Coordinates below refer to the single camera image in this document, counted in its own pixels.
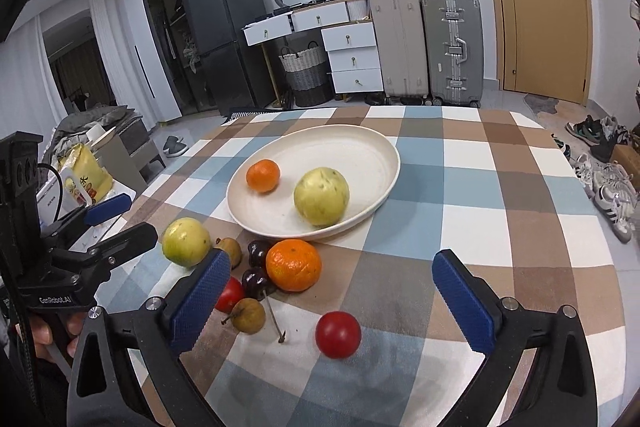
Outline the left hand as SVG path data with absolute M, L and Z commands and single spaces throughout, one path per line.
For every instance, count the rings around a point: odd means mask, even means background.
M 73 358 L 76 353 L 79 336 L 84 327 L 86 312 L 78 312 L 65 315 L 65 328 L 70 342 L 66 346 L 67 354 Z M 51 325 L 42 317 L 29 317 L 30 331 L 32 332 L 32 342 L 34 343 L 35 356 L 38 359 L 54 362 L 54 358 L 49 353 L 49 346 L 55 344 Z

